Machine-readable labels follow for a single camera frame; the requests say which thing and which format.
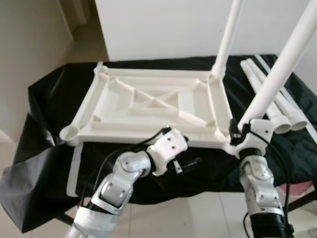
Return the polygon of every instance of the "pink object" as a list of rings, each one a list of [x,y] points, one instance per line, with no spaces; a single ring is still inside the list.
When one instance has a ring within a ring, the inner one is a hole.
[[[312,185],[313,185],[312,181],[291,184],[290,195],[291,196],[301,196]],[[279,189],[285,194],[286,193],[286,184],[279,186]]]

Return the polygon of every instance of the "white wall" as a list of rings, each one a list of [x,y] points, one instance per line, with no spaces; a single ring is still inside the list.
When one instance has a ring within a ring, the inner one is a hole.
[[[231,54],[279,54],[307,3],[245,0]],[[115,61],[216,55],[232,0],[96,0],[96,4],[109,59]],[[316,42],[317,38],[310,46],[314,52],[304,55],[304,67],[299,69],[299,75],[306,72],[303,79],[309,85],[317,77]]]
[[[0,0],[0,129],[16,139],[27,87],[55,69],[72,38],[55,0]]]

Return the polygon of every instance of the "white plastic tray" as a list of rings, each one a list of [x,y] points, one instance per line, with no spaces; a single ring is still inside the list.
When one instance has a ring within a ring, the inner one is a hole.
[[[60,137],[80,142],[137,143],[167,125],[195,147],[222,148],[232,118],[222,80],[209,71],[97,66],[73,122]]]

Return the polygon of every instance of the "white pvc pipe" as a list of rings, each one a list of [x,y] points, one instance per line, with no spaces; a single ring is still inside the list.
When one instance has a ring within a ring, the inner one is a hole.
[[[256,74],[253,72],[251,66],[247,61],[243,60],[240,62],[241,68],[243,69],[247,79],[249,80],[255,93],[261,89],[261,82],[258,80]],[[291,123],[278,109],[276,104],[272,102],[266,111],[266,115],[274,125],[274,132],[276,134],[283,134],[291,129]]]
[[[226,63],[229,57],[233,36],[237,28],[243,0],[233,0],[229,18],[222,36],[216,61],[211,69],[211,76],[223,78],[226,72]]]
[[[271,71],[271,68],[267,65],[267,63],[264,61],[264,59],[260,56],[260,55],[255,55],[257,60],[260,62],[260,64],[263,66],[263,68],[266,70],[267,73],[269,73]],[[295,108],[297,108],[298,110],[300,110],[301,108],[297,105],[297,103],[295,102],[295,100],[292,98],[292,96],[289,94],[289,92],[286,90],[285,87],[281,88],[281,92],[284,95],[284,97],[288,100],[288,102]],[[309,135],[311,135],[312,139],[314,140],[315,144],[317,145],[317,131],[315,130],[314,126],[312,125],[312,123],[307,119],[307,126],[306,129],[309,133]]]
[[[268,74],[261,90],[256,94],[248,109],[242,116],[238,127],[251,119],[261,119],[281,87],[292,73],[304,49],[317,28],[317,0],[311,0],[292,35]]]
[[[266,80],[266,75],[259,69],[252,59],[247,59],[247,63],[255,73],[258,80],[260,80],[261,83],[264,83]],[[304,113],[301,110],[294,108],[280,92],[278,92],[276,95],[274,102],[291,122],[292,130],[301,130],[306,127],[307,119]]]

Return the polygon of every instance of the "black tablecloth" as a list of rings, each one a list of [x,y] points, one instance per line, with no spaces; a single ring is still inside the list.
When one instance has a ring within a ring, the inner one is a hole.
[[[263,56],[272,66],[276,56]],[[247,56],[229,57],[224,85],[232,114],[238,120],[254,97],[240,61]],[[138,60],[107,62],[113,68],[210,70],[215,57],[187,59]],[[56,69],[29,87],[30,113],[14,157],[0,182],[0,202],[22,232],[53,219],[76,205],[79,198],[66,195],[67,179],[74,148],[58,137],[62,128],[73,120],[93,80],[94,63],[69,63]],[[317,98],[294,74],[286,83],[289,93],[317,128]],[[317,178],[317,146],[303,129],[274,135],[272,143],[284,155],[292,183]],[[76,193],[81,194],[89,174],[105,156],[124,144],[84,143]],[[274,173],[275,185],[285,183],[285,176],[274,153],[267,149],[266,158]],[[203,191],[242,192],[239,160],[222,150],[189,148],[178,159],[180,165],[196,161],[184,173],[167,172],[149,176],[135,183],[131,203],[155,204],[176,197],[188,197]],[[107,164],[104,175],[112,164]],[[91,193],[92,184],[88,186]]]

